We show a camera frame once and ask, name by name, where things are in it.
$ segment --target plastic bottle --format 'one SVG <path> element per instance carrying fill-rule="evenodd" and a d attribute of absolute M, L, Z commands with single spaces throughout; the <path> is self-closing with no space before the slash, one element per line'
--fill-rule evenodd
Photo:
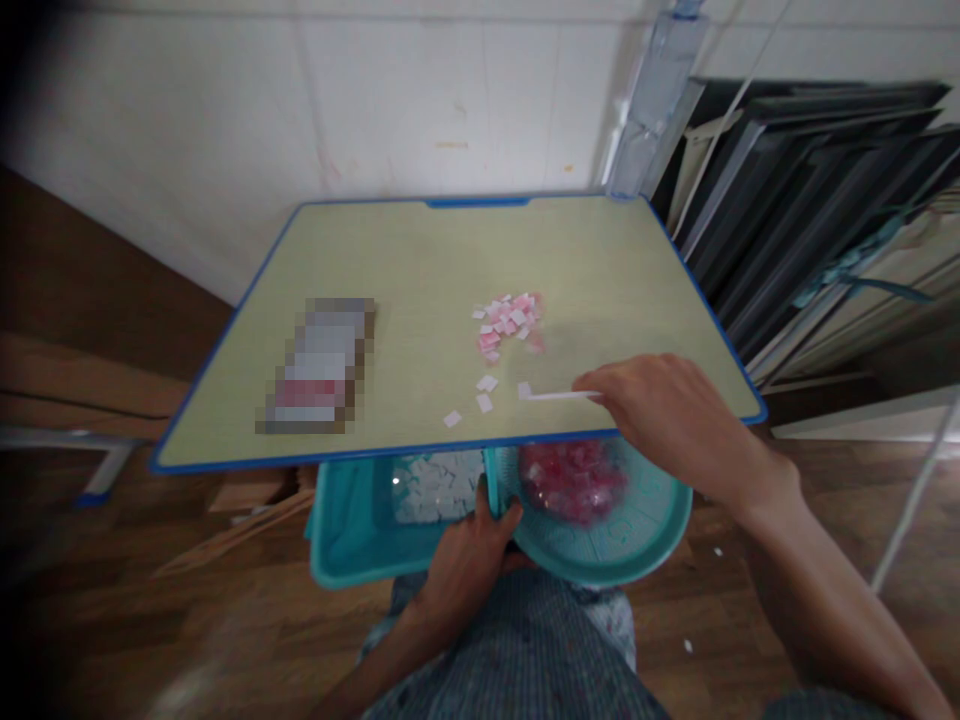
<path fill-rule="evenodd" d="M 611 200 L 631 202 L 640 194 L 710 24 L 700 15 L 702 1 L 677 0 L 657 16 L 607 181 Z"/>

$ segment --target small paper square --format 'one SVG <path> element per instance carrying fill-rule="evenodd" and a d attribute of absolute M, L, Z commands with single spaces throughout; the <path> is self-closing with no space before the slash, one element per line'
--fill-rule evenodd
<path fill-rule="evenodd" d="M 493 377 L 493 375 L 484 375 L 480 382 L 477 383 L 477 390 L 482 390 L 483 392 L 493 392 L 493 389 L 497 387 L 499 381 Z"/>

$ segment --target teal plastic bowl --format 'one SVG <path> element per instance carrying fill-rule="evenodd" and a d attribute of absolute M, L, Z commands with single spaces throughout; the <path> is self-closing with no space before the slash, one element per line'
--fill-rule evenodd
<path fill-rule="evenodd" d="M 517 545 L 544 570 L 580 585 L 622 585 L 653 572 L 677 547 L 690 519 L 693 490 L 623 438 L 609 442 L 616 444 L 630 482 L 623 502 L 588 529 L 557 521 L 527 502 L 519 448 L 483 451 L 490 507 L 501 515 L 514 495 L 523 503 L 513 535 Z"/>

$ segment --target white tile wall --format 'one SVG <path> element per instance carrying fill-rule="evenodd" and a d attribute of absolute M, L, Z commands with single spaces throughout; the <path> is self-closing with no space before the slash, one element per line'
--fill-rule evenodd
<path fill-rule="evenodd" d="M 706 0 L 698 72 L 742 77 L 785 2 Z M 96 4 L 68 16 L 7 162 L 229 302 L 304 200 L 595 187 L 659 7 Z M 960 0 L 794 0 L 759 77 L 960 79 L 958 47 Z"/>

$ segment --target light green tabletop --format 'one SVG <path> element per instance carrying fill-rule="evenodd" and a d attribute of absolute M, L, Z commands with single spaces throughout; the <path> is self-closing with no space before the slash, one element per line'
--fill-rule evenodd
<path fill-rule="evenodd" d="M 475 304 L 542 295 L 546 353 L 515 338 L 499 365 L 476 347 Z M 358 417 L 341 435 L 264 435 L 256 409 L 273 391 L 308 298 L 373 298 L 375 351 Z M 521 401 L 570 388 L 582 372 L 638 353 L 696 361 L 746 422 L 765 411 L 647 203 L 538 198 L 519 207 L 432 208 L 423 202 L 300 207 L 241 303 L 154 456 L 158 472 L 363 455 L 613 427 L 577 399 Z M 500 381 L 481 414 L 476 384 Z M 463 420 L 447 428 L 456 410 Z"/>

